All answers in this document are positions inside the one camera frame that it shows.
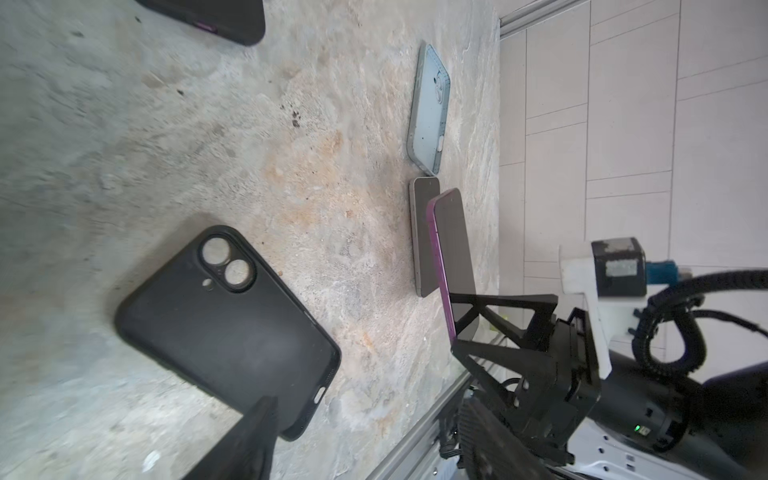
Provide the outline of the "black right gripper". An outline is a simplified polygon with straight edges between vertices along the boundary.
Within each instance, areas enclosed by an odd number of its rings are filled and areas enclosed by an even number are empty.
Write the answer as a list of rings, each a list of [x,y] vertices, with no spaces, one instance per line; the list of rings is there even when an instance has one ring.
[[[478,382],[481,403],[507,414],[512,432],[551,465],[571,465],[567,445],[601,394],[601,379],[588,313],[575,308],[566,320],[555,316],[558,297],[450,293],[448,335],[453,356]],[[530,313],[525,328],[503,313]],[[478,319],[521,348],[469,341]],[[510,391],[489,371],[518,375]]]

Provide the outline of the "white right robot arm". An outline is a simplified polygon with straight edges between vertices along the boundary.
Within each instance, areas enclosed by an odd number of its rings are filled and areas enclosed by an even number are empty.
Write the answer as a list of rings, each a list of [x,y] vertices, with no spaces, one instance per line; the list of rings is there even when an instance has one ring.
[[[600,378],[590,315],[576,308],[559,319],[556,303],[553,295],[448,297],[452,353],[479,387],[455,428],[471,478],[552,478],[575,464],[574,433],[587,419],[708,479],[766,477],[765,364],[698,383],[615,352]]]

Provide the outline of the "purple-edged phone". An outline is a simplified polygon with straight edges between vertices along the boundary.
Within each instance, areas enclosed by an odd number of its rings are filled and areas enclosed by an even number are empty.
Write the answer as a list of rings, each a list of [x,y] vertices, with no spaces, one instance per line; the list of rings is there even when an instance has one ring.
[[[461,191],[452,188],[431,199],[426,219],[449,344],[472,340],[479,320],[463,320],[471,305],[451,297],[477,293]]]
[[[137,0],[140,5],[244,46],[266,33],[261,0]]]

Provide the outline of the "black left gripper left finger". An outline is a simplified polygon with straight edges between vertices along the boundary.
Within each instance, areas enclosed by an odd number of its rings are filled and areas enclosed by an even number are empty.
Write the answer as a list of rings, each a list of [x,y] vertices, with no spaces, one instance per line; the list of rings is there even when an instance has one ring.
[[[265,396],[183,479],[269,479],[277,438],[278,400]]]

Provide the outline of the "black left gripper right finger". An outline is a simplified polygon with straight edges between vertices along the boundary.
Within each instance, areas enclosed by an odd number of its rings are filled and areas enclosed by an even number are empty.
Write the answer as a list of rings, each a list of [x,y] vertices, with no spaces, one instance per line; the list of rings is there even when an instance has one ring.
[[[555,479],[476,398],[467,398],[461,403],[458,435],[463,466],[472,480]]]

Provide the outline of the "black phone case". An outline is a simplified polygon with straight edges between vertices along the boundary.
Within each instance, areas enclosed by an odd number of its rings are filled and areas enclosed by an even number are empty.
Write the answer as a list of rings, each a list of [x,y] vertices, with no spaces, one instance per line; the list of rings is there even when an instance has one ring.
[[[236,229],[203,230],[127,296],[115,328],[128,344],[230,408],[278,401],[278,434],[298,439],[342,353]]]

